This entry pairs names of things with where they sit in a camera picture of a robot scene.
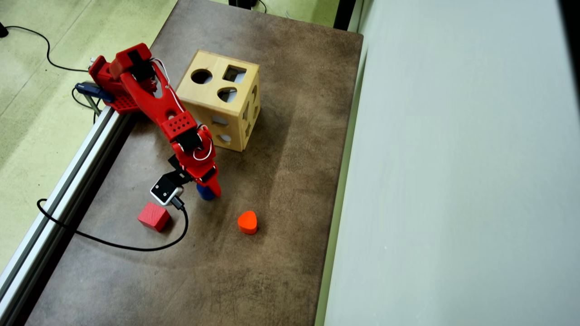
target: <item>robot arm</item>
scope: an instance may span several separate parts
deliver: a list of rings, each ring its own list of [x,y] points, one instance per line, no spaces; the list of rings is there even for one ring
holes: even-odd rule
[[[99,86],[115,96],[115,100],[107,104],[119,113],[142,111],[159,126],[175,152],[177,174],[188,174],[176,183],[175,173],[168,173],[169,176],[162,177],[151,189],[162,204],[167,205],[178,194],[180,186],[191,179],[198,184],[199,190],[201,187],[217,197],[221,195],[211,133],[205,125],[198,125],[184,108],[160,67],[153,63],[145,44],[117,53],[110,64],[99,56],[89,74]],[[161,88],[160,97],[154,95],[155,79]]]

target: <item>black cable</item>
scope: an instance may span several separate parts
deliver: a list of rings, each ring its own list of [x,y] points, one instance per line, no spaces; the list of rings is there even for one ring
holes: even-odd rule
[[[84,103],[81,103],[79,100],[77,100],[77,98],[74,96],[75,89],[76,88],[73,88],[73,90],[71,91],[72,98],[75,100],[75,102],[77,102],[78,104],[80,104],[80,105],[82,105],[84,107],[91,108],[89,105],[86,105]]]
[[[29,32],[32,32],[32,33],[37,34],[38,36],[42,37],[46,41],[46,44],[48,44],[48,50],[46,50],[46,58],[48,59],[48,62],[51,65],[53,65],[53,66],[55,66],[57,68],[60,68],[60,69],[65,69],[65,70],[70,70],[70,71],[80,71],[82,73],[88,72],[88,69],[82,70],[82,69],[67,68],[67,67],[59,66],[58,64],[52,62],[50,60],[50,57],[49,57],[49,54],[50,54],[50,42],[48,41],[48,39],[44,35],[40,34],[39,32],[36,32],[36,31],[33,31],[33,30],[29,30],[27,28],[20,27],[20,26],[6,26],[6,28],[19,28],[21,30],[29,31]]]
[[[52,217],[50,214],[48,214],[48,213],[47,213],[47,212],[46,212],[46,211],[45,211],[45,210],[44,210],[44,209],[43,209],[43,208],[40,206],[40,203],[41,203],[41,202],[43,202],[43,201],[46,201],[46,198],[39,199],[39,200],[37,201],[37,207],[38,207],[38,209],[41,211],[41,213],[42,213],[42,214],[44,214],[44,216],[46,216],[46,217],[47,217],[49,220],[53,221],[53,222],[54,222],[56,225],[58,225],[58,226],[60,226],[60,227],[62,227],[62,228],[64,228],[64,229],[66,229],[66,230],[71,230],[71,231],[74,231],[74,233],[78,234],[79,236],[83,236],[83,237],[85,237],[85,238],[89,238],[89,239],[91,239],[91,240],[94,240],[94,241],[100,242],[100,243],[102,243],[102,244],[109,245],[109,246],[111,246],[111,247],[115,247],[115,248],[120,248],[120,249],[127,249],[127,250],[133,250],[133,251],[159,251],[159,250],[167,249],[167,248],[169,248],[169,247],[171,247],[171,246],[173,246],[173,245],[177,244],[179,241],[181,241],[181,240],[183,239],[183,237],[185,237],[185,234],[187,233],[187,228],[189,227],[189,219],[188,219],[188,217],[187,217],[187,212],[185,211],[185,206],[183,206],[183,202],[182,202],[180,199],[178,199],[177,197],[174,197],[173,199],[177,199],[177,202],[179,202],[179,203],[180,203],[180,204],[175,204],[175,203],[173,202],[173,200],[172,200],[172,202],[173,202],[173,204],[175,205],[175,207],[177,207],[178,209],[180,209],[181,211],[183,211],[183,216],[185,217],[185,227],[183,228],[183,233],[182,233],[182,235],[180,235],[180,236],[179,236],[179,238],[177,238],[177,240],[175,240],[174,242],[171,242],[171,243],[169,243],[169,244],[163,245],[163,246],[161,246],[161,247],[155,247],[155,248],[136,248],[136,247],[130,247],[130,246],[128,246],[128,245],[119,245],[119,244],[114,244],[114,243],[112,243],[112,242],[108,242],[108,241],[105,241],[105,240],[99,239],[99,238],[97,238],[97,237],[91,236],[91,235],[89,235],[89,234],[86,234],[86,233],[80,232],[80,231],[78,231],[78,230],[69,229],[69,228],[68,228],[68,225],[66,225],[66,224],[64,224],[63,222],[61,222],[61,221],[59,221],[59,220],[56,220],[55,218],[53,218],[53,217]]]
[[[268,8],[266,8],[266,5],[262,2],[262,0],[258,0],[259,2],[262,3],[262,5],[264,6],[264,13],[268,12]]]

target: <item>brown table surface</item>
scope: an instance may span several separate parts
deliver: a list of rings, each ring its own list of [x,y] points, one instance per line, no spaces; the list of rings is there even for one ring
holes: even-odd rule
[[[260,65],[262,110],[248,146],[217,148],[221,198],[203,201],[194,183],[185,186],[190,230],[176,246],[130,252],[75,236],[28,323],[313,324],[362,38],[178,2],[151,47],[174,87],[197,49]],[[161,234],[137,221],[173,154],[161,131],[138,119],[79,230],[154,247],[175,239],[184,219],[168,208],[172,222]],[[253,236],[237,226],[248,210],[258,216]]]

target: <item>red wooden block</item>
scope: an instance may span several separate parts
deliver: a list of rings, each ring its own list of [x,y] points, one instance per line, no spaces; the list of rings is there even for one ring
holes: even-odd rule
[[[161,206],[148,202],[137,219],[146,227],[161,232],[169,219],[169,212]]]

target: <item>heart-shaped block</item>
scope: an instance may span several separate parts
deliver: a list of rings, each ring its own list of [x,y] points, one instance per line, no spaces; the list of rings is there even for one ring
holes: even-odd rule
[[[243,213],[238,218],[238,226],[240,231],[246,234],[254,234],[258,230],[258,219],[256,218],[256,213],[248,211]]]

